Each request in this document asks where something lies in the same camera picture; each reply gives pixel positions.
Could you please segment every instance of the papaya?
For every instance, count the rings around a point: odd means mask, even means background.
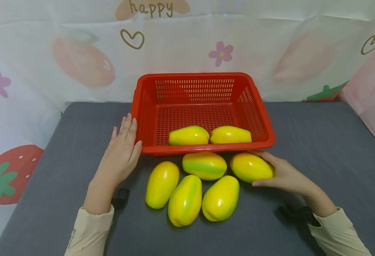
[[[223,157],[207,151],[186,154],[182,159],[182,167],[185,172],[207,181],[221,178],[227,170]]]
[[[179,182],[179,168],[172,162],[156,165],[149,176],[145,202],[153,209],[161,209],[168,202]]]
[[[239,199],[239,182],[226,175],[213,184],[203,196],[202,212],[209,221],[229,218]]]
[[[220,126],[211,132],[212,144],[252,142],[252,134],[234,126]]]
[[[247,183],[261,178],[273,178],[275,172],[273,165],[250,153],[240,153],[234,156],[230,161],[230,168],[237,178]]]
[[[209,133],[200,126],[188,126],[169,133],[169,145],[209,144]]]
[[[202,204],[202,182],[188,175],[179,183],[169,199],[168,217],[176,227],[189,226],[195,221]]]

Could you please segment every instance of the left hand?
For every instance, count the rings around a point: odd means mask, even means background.
[[[142,141],[135,145],[137,122],[128,113],[123,117],[119,133],[113,128],[109,145],[101,159],[94,181],[115,189],[136,167],[142,151]]]

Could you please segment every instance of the black wristband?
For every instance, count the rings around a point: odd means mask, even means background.
[[[295,210],[291,205],[285,204],[279,208],[280,213],[292,223],[308,223],[312,226],[320,227],[321,224],[314,217],[309,207],[301,207]]]
[[[129,189],[127,188],[117,188],[112,196],[111,204],[115,208],[115,211],[121,210],[125,207],[129,198]]]

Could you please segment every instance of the finger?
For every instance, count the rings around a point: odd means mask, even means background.
[[[126,122],[126,117],[124,116],[124,117],[122,118],[121,126],[120,126],[120,128],[119,128],[119,134],[122,134],[122,133],[123,133],[123,125],[125,124],[125,122]]]
[[[274,167],[276,167],[276,163],[280,159],[280,158],[278,158],[276,156],[273,156],[272,154],[270,154],[266,151],[262,151],[262,150],[251,150],[251,151],[249,151],[249,153],[255,154],[256,156],[260,156],[264,160],[270,162],[271,165],[273,165]]]
[[[118,135],[118,139],[120,139],[122,141],[126,139],[126,135],[128,134],[128,131],[129,131],[129,128],[131,127],[131,124],[132,124],[132,115],[130,113],[128,113],[128,116],[126,117],[125,123],[123,123],[122,126],[121,126],[121,129],[120,129],[120,132],[119,132],[119,135]]]
[[[131,127],[129,128],[129,132],[126,135],[126,142],[131,143],[132,145],[135,143],[136,130],[137,130],[137,122],[136,122],[136,118],[133,118]]]
[[[142,141],[139,140],[136,143],[136,145],[133,147],[131,158],[129,158],[129,163],[131,164],[133,168],[136,166],[139,156],[141,155],[141,152],[142,152]]]
[[[115,142],[117,135],[118,135],[118,128],[116,126],[114,126],[113,130],[112,130],[111,140],[109,141],[109,144],[108,144],[106,150],[111,148],[111,145]]]
[[[274,178],[262,178],[260,180],[253,181],[252,183],[253,187],[271,187],[276,188],[276,180]]]
[[[111,141],[115,140],[118,136],[118,127],[114,126],[111,135]]]

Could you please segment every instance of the heart outline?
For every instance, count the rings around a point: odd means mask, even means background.
[[[373,36],[371,36],[370,38],[368,38],[366,41],[365,41],[365,43],[363,44],[363,47],[361,48],[361,55],[365,55],[365,54],[368,54],[368,53],[370,53],[370,52],[372,52],[372,51],[374,51],[375,50],[375,47],[373,48],[373,49],[371,49],[369,52],[364,52],[364,48],[365,48],[365,46],[367,45],[367,43],[369,42],[371,40],[371,43],[369,44],[369,45],[373,45],[374,43],[375,43],[375,35],[373,35]]]
[[[138,35],[138,34],[141,35],[141,36],[142,36],[142,42],[141,42],[141,45],[139,45],[138,47],[135,47],[135,46],[131,45],[131,44],[125,39],[125,37],[123,36],[123,33],[124,33],[124,32],[129,36],[129,38],[131,38],[131,40],[133,40],[133,39],[136,37],[136,35]],[[126,30],[126,29],[122,29],[122,30],[121,30],[121,37],[122,37],[123,42],[125,42],[128,46],[131,46],[133,49],[136,49],[136,50],[141,49],[142,46],[143,46],[143,44],[145,43],[145,36],[142,34],[141,31],[137,31],[137,32],[135,32],[135,33],[131,36],[131,33],[129,33],[128,30]]]

